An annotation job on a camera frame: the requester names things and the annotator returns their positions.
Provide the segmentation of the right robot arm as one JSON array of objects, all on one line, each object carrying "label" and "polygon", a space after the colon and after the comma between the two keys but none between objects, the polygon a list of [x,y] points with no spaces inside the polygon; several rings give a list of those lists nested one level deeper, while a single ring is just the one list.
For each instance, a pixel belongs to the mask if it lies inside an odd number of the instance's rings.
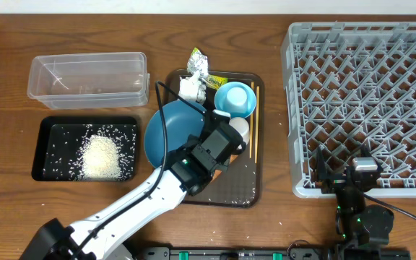
[{"label": "right robot arm", "polygon": [[336,195],[336,229],[343,237],[329,251],[329,259],[381,259],[381,247],[389,243],[394,213],[365,203],[365,193],[376,186],[383,168],[365,147],[360,151],[341,173],[330,173],[323,152],[316,152],[317,181],[323,194]]}]

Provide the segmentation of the white pink cup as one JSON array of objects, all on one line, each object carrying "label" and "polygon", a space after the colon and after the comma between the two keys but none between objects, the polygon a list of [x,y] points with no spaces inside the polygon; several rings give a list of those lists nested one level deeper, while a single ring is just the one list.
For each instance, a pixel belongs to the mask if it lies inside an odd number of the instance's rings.
[{"label": "white pink cup", "polygon": [[230,119],[229,125],[232,126],[243,138],[243,141],[248,144],[250,137],[250,125],[246,119],[236,117]]}]

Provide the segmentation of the pile of white rice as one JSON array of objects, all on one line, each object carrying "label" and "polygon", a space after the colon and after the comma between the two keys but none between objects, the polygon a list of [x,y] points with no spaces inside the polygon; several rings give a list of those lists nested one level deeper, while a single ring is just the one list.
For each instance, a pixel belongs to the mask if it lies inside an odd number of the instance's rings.
[{"label": "pile of white rice", "polygon": [[134,176],[137,125],[56,124],[42,169],[47,181],[126,181]]}]

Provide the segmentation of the dark blue plate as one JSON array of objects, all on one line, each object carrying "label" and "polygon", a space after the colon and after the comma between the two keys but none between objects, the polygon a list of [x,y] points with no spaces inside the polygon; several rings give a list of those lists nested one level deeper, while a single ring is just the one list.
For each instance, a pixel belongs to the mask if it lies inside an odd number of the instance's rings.
[{"label": "dark blue plate", "polygon": [[[199,137],[203,126],[203,116],[180,100],[163,107],[168,134],[168,151],[178,149],[187,142],[189,135]],[[164,156],[164,136],[160,112],[157,111],[147,124],[144,134],[144,151],[154,168],[162,164]]]}]

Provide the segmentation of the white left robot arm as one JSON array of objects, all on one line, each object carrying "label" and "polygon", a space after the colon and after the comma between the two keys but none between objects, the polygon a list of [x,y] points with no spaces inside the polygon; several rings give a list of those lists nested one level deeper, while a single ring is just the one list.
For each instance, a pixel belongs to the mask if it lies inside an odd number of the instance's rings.
[{"label": "white left robot arm", "polygon": [[57,219],[44,224],[23,251],[22,259],[106,259],[126,239],[161,214],[196,195],[225,170],[232,155],[242,153],[241,137],[190,136],[169,151],[162,165],[140,186],[105,209],[64,227]]}]

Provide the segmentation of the light blue bowl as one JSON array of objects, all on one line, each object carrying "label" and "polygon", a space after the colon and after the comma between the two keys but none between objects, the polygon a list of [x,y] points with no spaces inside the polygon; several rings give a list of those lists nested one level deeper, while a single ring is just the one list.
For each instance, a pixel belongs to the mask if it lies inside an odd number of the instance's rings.
[{"label": "light blue bowl", "polygon": [[[226,94],[233,87],[242,87],[247,92],[247,95],[248,95],[247,110],[244,113],[230,112],[225,107]],[[219,111],[224,111],[224,112],[229,113],[232,118],[236,118],[236,117],[247,118],[252,114],[252,112],[256,108],[256,94],[247,84],[244,84],[242,82],[228,82],[227,84],[224,84],[223,86],[221,86],[221,88],[218,91],[216,91],[216,94],[214,96],[214,106]]]}]

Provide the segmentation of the orange carrot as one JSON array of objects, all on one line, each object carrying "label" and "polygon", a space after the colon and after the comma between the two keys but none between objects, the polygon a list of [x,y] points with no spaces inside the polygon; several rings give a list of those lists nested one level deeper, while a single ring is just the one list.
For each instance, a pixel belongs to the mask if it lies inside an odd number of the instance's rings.
[{"label": "orange carrot", "polygon": [[231,155],[228,160],[221,164],[215,171],[212,177],[214,181],[221,173],[224,173],[228,170],[230,164],[238,157],[238,155]]}]

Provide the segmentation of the light blue cup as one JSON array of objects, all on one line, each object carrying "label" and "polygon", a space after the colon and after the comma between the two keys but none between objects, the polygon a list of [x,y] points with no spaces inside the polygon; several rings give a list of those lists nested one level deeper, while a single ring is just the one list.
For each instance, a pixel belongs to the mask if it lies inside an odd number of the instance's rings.
[{"label": "light blue cup", "polygon": [[231,88],[225,98],[225,107],[234,113],[244,113],[247,110],[248,95],[242,87]]}]

